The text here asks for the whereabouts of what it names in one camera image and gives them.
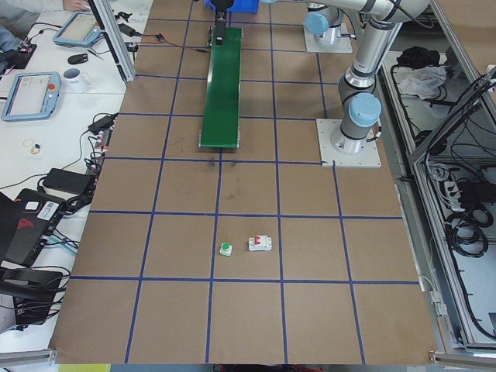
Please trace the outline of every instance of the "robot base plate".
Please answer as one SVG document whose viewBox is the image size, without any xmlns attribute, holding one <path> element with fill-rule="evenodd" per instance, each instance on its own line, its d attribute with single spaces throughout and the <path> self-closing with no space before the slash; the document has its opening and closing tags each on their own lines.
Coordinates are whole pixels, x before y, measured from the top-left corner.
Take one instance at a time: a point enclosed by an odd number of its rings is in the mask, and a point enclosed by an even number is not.
<svg viewBox="0 0 496 372">
<path fill-rule="evenodd" d="M 375 142 L 367 142 L 363 150 L 357 155 L 340 153 L 332 146 L 331 134 L 340 125 L 341 120 L 338 119 L 317 119 L 322 166 L 380 168 L 381 159 Z M 372 137 L 374 134 L 370 131 L 367 138 Z"/>
<path fill-rule="evenodd" d="M 341 53 L 341 54 L 351 54 L 353 48 L 351 47 L 350 38 L 347 36 L 342 36 L 336 44 L 326 45 L 315 40 L 315 35 L 310 33 L 305 26 L 303 26 L 305 31 L 305 44 L 307 46 L 307 52 L 311 53 Z M 348 29 L 346 24 L 341 25 L 341 34 L 347 34 Z"/>
</svg>

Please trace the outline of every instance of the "person's hand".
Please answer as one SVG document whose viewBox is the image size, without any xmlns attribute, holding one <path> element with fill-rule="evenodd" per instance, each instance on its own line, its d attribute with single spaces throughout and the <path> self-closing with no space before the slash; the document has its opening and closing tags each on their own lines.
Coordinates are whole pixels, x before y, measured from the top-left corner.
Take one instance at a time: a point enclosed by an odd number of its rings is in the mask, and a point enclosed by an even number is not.
<svg viewBox="0 0 496 372">
<path fill-rule="evenodd" d="M 90 5 L 86 2 L 86 0 L 63 0 L 62 4 L 64 6 L 64 10 L 70 10 L 72 12 L 85 12 L 90 9 Z"/>
</svg>

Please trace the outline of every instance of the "red label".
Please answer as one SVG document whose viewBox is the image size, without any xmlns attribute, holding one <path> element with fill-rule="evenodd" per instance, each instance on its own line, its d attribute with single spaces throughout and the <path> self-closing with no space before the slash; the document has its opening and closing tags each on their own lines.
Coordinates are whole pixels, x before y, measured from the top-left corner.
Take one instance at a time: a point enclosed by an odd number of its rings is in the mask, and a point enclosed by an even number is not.
<svg viewBox="0 0 496 372">
<path fill-rule="evenodd" d="M 17 223 L 17 229 L 24 229 L 25 227 L 31 227 L 33 228 L 34 225 L 31 221 L 28 219 L 20 219 L 19 222 Z"/>
</svg>

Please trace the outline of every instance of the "person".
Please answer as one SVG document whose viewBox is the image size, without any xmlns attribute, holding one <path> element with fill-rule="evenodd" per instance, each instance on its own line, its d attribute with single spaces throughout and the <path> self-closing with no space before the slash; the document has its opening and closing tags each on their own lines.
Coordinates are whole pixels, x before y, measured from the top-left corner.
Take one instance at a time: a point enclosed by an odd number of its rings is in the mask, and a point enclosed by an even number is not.
<svg viewBox="0 0 496 372">
<path fill-rule="evenodd" d="M 86 0 L 0 0 L 0 25 L 25 39 L 41 12 L 88 11 Z"/>
<path fill-rule="evenodd" d="M 9 51 L 17 50 L 20 43 L 20 38 L 15 37 L 4 26 L 0 25 L 0 75 L 9 66 L 9 60 L 12 57 Z"/>
</svg>

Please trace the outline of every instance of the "green conveyor belt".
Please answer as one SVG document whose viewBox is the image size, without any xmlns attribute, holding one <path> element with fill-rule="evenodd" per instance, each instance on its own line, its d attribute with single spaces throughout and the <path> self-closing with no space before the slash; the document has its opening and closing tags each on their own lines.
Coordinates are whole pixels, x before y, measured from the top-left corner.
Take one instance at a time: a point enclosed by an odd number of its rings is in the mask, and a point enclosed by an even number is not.
<svg viewBox="0 0 496 372">
<path fill-rule="evenodd" d="M 200 147 L 237 148 L 239 143 L 239 28 L 226 28 L 223 45 L 213 37 Z"/>
</svg>

